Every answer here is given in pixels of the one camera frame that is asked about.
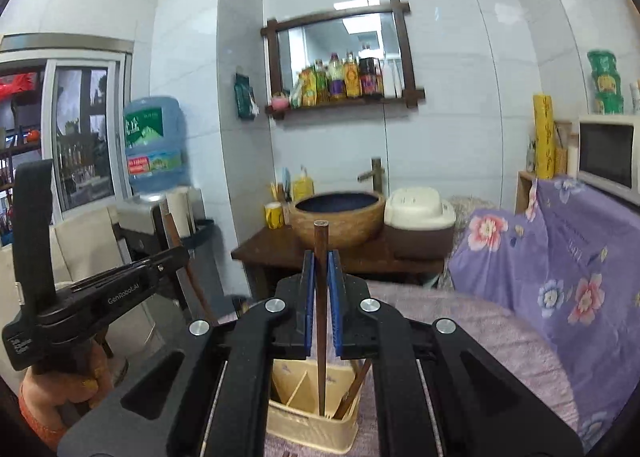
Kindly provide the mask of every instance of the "floral fabric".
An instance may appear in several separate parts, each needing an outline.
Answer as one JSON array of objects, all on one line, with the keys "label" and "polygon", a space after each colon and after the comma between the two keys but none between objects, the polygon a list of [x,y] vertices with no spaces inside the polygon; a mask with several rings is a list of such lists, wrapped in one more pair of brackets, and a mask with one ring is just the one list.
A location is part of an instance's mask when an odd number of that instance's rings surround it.
[{"label": "floral fabric", "polygon": [[465,234],[456,291],[513,310],[554,348],[591,448],[640,380],[640,216],[576,180],[538,180],[525,214],[476,210]]}]

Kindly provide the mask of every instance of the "pink flower pattern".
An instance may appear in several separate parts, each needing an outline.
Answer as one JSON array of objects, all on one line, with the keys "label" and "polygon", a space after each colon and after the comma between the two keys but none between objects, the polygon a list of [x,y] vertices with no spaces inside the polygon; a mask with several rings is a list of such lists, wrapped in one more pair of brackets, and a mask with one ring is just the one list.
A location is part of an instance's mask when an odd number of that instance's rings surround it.
[{"label": "pink flower pattern", "polygon": [[536,209],[538,207],[538,180],[534,180],[531,185],[531,189],[529,190],[529,207],[524,212],[524,215],[527,217],[529,222],[533,222],[533,219],[536,218]]},{"label": "pink flower pattern", "polygon": [[469,222],[469,236],[467,242],[472,251],[480,251],[485,247],[489,251],[498,251],[500,248],[500,234],[509,229],[504,218],[496,215],[484,215],[474,217]]},{"label": "pink flower pattern", "polygon": [[596,317],[596,311],[604,303],[604,291],[600,289],[602,275],[591,275],[590,281],[581,278],[575,290],[576,305],[569,315],[569,323],[581,322],[590,325]]}]

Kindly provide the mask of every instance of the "vessel sink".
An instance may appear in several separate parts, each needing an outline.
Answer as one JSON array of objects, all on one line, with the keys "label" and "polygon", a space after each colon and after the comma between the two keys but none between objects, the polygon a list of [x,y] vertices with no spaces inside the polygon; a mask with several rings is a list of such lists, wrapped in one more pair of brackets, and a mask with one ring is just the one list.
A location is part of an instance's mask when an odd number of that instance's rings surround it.
[{"label": "vessel sink", "polygon": [[372,192],[320,193],[290,209],[291,226],[306,247],[314,245],[314,222],[329,222],[329,249],[363,244],[382,227],[385,197]]}]

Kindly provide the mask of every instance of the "white lid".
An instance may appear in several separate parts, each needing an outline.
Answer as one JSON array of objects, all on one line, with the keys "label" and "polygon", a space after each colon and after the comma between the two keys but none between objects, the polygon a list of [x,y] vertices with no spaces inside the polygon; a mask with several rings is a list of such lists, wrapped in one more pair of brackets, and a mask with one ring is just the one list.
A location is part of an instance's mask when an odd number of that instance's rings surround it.
[{"label": "white lid", "polygon": [[387,199],[385,224],[401,230],[443,230],[456,221],[450,202],[434,188],[402,188]]}]

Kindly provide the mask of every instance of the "beige plastic utensil holder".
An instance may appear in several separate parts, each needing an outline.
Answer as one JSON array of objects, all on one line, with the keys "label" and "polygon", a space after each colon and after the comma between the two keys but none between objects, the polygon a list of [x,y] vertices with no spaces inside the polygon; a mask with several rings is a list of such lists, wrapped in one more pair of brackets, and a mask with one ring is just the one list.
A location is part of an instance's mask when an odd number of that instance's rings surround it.
[{"label": "beige plastic utensil holder", "polygon": [[273,382],[282,403],[269,401],[267,432],[324,452],[347,453],[358,432],[360,392],[340,421],[331,419],[353,382],[351,367],[326,366],[326,402],[318,415],[318,362],[273,361]]}]

